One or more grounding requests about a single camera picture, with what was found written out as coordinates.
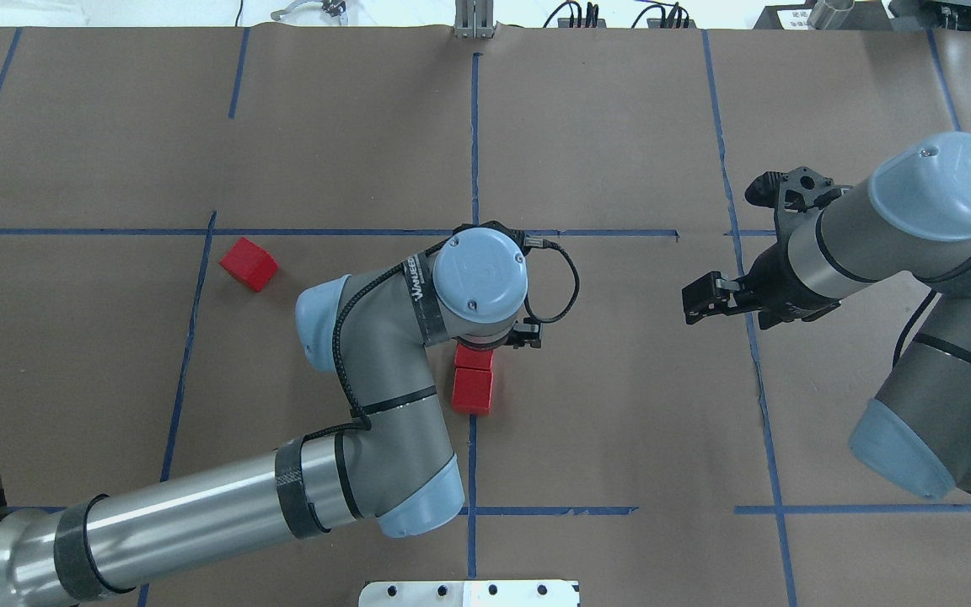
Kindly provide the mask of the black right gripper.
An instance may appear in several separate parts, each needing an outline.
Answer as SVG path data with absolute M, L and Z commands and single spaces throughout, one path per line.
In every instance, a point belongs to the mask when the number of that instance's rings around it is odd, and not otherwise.
M 819 218 L 824 208 L 846 195 L 851 185 L 837 184 L 809 168 L 790 172 L 767 170 L 756 177 L 744 192 L 744 199 L 756 207 L 774 210 L 777 242 L 764 250 L 741 285 L 719 271 L 710 271 L 687 284 L 681 291 L 684 322 L 694 325 L 708 316 L 743 314 L 743 306 L 733 300 L 740 292 L 758 308 L 761 330 L 781 323 L 813 322 L 840 306 L 833 299 L 814 292 L 802 283 L 787 257 L 791 234 L 807 220 Z

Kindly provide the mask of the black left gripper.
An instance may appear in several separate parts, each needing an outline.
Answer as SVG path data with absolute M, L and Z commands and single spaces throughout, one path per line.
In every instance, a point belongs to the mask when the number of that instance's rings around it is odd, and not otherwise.
M 462 224 L 452 234 L 452 314 L 466 326 L 453 337 L 473 351 L 539 348 L 544 322 L 528 303 L 528 254 L 545 242 L 500 222 Z

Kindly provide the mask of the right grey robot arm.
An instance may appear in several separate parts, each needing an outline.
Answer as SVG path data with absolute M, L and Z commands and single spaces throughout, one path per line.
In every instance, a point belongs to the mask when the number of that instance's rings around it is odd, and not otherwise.
M 853 293 L 909 273 L 929 289 L 897 342 L 849 449 L 903 491 L 971 495 L 971 133 L 945 132 L 882 162 L 858 185 L 797 168 L 744 193 L 774 212 L 773 245 L 736 279 L 682 291 L 685 322 L 756 314 L 763 330 L 813 322 Z

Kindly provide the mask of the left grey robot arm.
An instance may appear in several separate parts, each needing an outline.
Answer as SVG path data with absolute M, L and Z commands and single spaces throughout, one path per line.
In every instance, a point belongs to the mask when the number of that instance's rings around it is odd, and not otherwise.
M 451 228 L 0 228 L 0 466 L 12 507 L 119 497 L 345 422 L 294 299 Z

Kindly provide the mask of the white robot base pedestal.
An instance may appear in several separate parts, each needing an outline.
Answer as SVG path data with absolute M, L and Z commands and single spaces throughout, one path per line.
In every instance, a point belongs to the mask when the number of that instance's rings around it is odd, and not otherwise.
M 368 583 L 359 606 L 581 606 L 577 581 L 492 579 Z

